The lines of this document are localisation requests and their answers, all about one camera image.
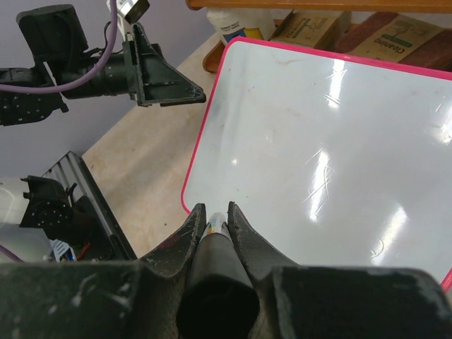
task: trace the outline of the wire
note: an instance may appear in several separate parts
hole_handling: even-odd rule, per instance
[[[116,0],[110,0],[111,14],[112,14],[112,23],[114,23],[113,28],[110,31],[109,38],[107,40],[107,48],[105,49],[105,53],[102,54],[99,61],[92,67],[89,72],[87,72],[81,78],[72,81],[71,83],[65,83],[64,85],[52,86],[52,87],[43,87],[43,88],[35,88],[35,87],[21,87],[21,86],[12,86],[12,85],[0,85],[0,91],[3,92],[14,92],[14,93],[24,93],[24,94],[52,94],[52,93],[60,93],[66,92],[67,90],[73,90],[84,83],[87,83],[89,80],[94,78],[107,64],[108,59],[111,57],[114,44],[116,42],[116,36],[118,32],[118,9]]]
[[[107,48],[107,44],[108,44],[108,40],[107,40],[107,30],[108,30],[108,27],[109,27],[111,24],[112,24],[111,21],[109,21],[108,23],[105,24],[105,27],[104,27],[105,47],[99,51],[100,55],[104,54],[104,53],[105,53],[105,50],[106,50],[106,48]],[[116,55],[116,54],[121,53],[122,51],[123,51],[123,49],[121,48],[118,52],[112,52],[112,54],[113,54],[113,55]]]
[[[43,260],[44,261],[52,261],[52,253],[55,250],[55,247],[57,247],[58,241],[54,241],[49,253],[47,255],[44,256]]]
[[[7,256],[8,258],[10,258],[12,261],[20,261],[23,262],[23,260],[21,258],[19,258],[18,256],[16,256],[13,252],[11,252],[9,249],[7,249],[6,247],[4,247],[3,245],[0,245],[0,253],[3,253],[5,256]]]
[[[83,259],[83,257],[85,256],[85,254],[86,254],[86,251],[89,249],[91,247],[91,243],[90,242],[88,242],[87,244],[86,244],[86,246],[85,247],[83,247],[83,249],[82,249],[82,253],[80,253],[79,255],[77,255],[77,260],[81,260],[81,259]]]
[[[77,183],[74,182],[73,185],[71,187],[69,187],[68,189],[66,189],[66,194],[69,197],[69,199],[71,199],[71,206],[74,207],[76,205],[76,201],[73,198],[73,192],[77,187]]]
[[[85,55],[88,57],[92,57],[94,54],[100,53],[103,50],[104,50],[103,48],[96,47],[96,48],[90,49],[89,51],[85,52]]]

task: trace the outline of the beige table surface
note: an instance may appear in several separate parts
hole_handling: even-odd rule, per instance
[[[178,68],[210,96],[215,75],[202,67],[212,36]],[[84,156],[136,255],[182,226],[180,201],[206,104],[135,107]]]

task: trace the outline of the red wire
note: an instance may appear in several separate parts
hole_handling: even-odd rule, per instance
[[[82,253],[80,253],[79,255],[77,255],[77,260],[81,260],[81,259],[83,259],[83,257],[85,256],[85,254],[86,254],[86,251],[89,249],[91,247],[91,243],[90,242],[88,242],[87,244],[86,244],[86,246],[85,247],[83,247],[83,249],[82,249]]]

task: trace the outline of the whiteboard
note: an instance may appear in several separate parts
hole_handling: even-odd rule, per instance
[[[452,76],[273,42],[230,44],[186,182],[307,266],[420,268],[448,289]]]

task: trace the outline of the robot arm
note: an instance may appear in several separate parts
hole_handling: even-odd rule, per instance
[[[137,21],[148,3],[144,0],[119,4],[119,14]],[[35,67],[0,69],[0,84],[43,88],[54,85],[44,64],[58,85],[84,76],[96,65],[72,5],[56,5],[20,13],[17,23],[30,47]],[[140,106],[162,106],[205,102],[202,88],[171,67],[158,44],[150,44],[143,26],[133,23],[126,34],[122,52],[114,53],[92,80],[63,92],[66,99],[129,94]],[[30,95],[0,91],[0,125],[33,123],[46,119],[54,110],[67,112],[60,93]]]
[[[39,228],[47,238],[81,246],[97,220],[71,199],[71,192],[52,179],[0,178],[0,229]]]

